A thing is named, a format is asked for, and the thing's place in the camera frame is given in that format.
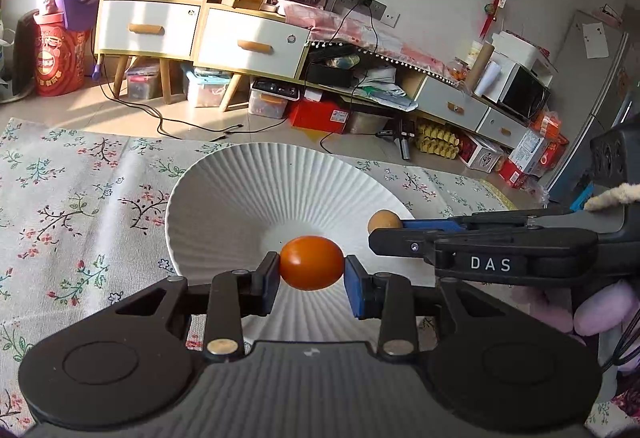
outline cardboard tube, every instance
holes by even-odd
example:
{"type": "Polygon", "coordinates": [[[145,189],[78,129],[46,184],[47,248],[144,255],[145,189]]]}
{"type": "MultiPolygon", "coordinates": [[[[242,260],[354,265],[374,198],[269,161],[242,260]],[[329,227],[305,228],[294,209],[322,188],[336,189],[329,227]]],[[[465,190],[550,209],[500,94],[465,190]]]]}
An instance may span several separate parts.
{"type": "Polygon", "coordinates": [[[489,43],[484,43],[480,53],[478,54],[478,59],[476,59],[476,64],[474,67],[469,70],[469,73],[466,75],[465,84],[468,90],[473,93],[480,82],[482,74],[484,73],[484,69],[489,63],[489,59],[494,54],[494,45],[489,43]]]}

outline red bucket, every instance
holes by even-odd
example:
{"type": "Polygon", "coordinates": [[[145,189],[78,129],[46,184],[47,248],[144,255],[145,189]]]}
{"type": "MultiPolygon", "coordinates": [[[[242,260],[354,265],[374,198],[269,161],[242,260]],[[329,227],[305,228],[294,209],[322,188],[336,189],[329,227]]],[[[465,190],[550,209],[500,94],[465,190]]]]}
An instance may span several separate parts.
{"type": "Polygon", "coordinates": [[[36,34],[36,91],[56,97],[76,91],[84,82],[84,44],[88,32],[65,28],[65,14],[33,15],[36,34]]]}

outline tile floor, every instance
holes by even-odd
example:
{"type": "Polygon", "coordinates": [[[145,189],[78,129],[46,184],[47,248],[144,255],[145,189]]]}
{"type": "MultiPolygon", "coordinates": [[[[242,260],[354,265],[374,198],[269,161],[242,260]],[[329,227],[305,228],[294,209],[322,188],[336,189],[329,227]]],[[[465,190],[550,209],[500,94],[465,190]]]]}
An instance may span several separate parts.
{"type": "MultiPolygon", "coordinates": [[[[140,110],[128,108],[104,97],[100,86],[88,87],[63,95],[61,97],[38,97],[31,95],[18,102],[0,106],[0,124],[4,126],[12,116],[32,122],[41,122],[51,127],[67,129],[84,129],[93,132],[107,132],[128,136],[158,136],[158,121],[140,110]]],[[[230,109],[220,113],[216,108],[192,108],[182,95],[174,95],[172,104],[164,104],[161,98],[146,101],[161,111],[166,118],[184,120],[209,129],[224,129],[233,124],[243,124],[238,131],[258,131],[277,124],[279,121],[248,114],[247,96],[236,94],[230,109]]],[[[123,86],[121,98],[126,100],[126,86],[123,86]]],[[[168,133],[190,140],[212,140],[220,134],[192,128],[185,124],[165,122],[168,133]]],[[[288,122],[273,129],[256,133],[230,135],[230,142],[281,142],[296,144],[322,151],[319,140],[324,133],[295,129],[288,122]]],[[[323,145],[332,153],[379,160],[397,164],[406,164],[399,155],[396,146],[391,142],[380,140],[374,136],[347,134],[331,135],[323,145]]],[[[446,160],[436,155],[412,152],[411,165],[462,174],[471,178],[486,179],[500,189],[518,208],[530,209],[537,205],[527,193],[514,191],[507,187],[497,174],[489,174],[468,169],[460,160],[446,160]]]]}

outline pink cloth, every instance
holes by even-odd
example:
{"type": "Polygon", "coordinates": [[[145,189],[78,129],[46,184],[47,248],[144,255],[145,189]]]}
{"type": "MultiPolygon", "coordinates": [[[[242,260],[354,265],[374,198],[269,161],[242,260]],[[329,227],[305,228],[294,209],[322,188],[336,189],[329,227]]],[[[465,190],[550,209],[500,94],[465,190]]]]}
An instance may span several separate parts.
{"type": "Polygon", "coordinates": [[[329,41],[333,38],[335,42],[345,42],[354,44],[365,50],[376,49],[376,53],[395,59],[397,61],[417,66],[423,70],[428,70],[441,77],[455,81],[447,71],[443,62],[431,55],[420,52],[404,43],[397,37],[385,32],[374,32],[370,25],[357,19],[347,17],[343,25],[342,17],[334,14],[300,4],[292,1],[280,0],[278,2],[279,12],[283,14],[288,24],[308,28],[311,30],[311,41],[329,41]]]}

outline paper note on refrigerator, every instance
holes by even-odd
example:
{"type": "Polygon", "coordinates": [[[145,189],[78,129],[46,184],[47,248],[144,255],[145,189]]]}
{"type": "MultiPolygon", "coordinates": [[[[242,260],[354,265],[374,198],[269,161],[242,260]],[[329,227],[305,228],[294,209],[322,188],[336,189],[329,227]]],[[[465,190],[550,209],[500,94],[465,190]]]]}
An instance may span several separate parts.
{"type": "Polygon", "coordinates": [[[583,24],[584,46],[587,49],[587,59],[606,59],[609,57],[609,45],[602,23],[583,24]]]}

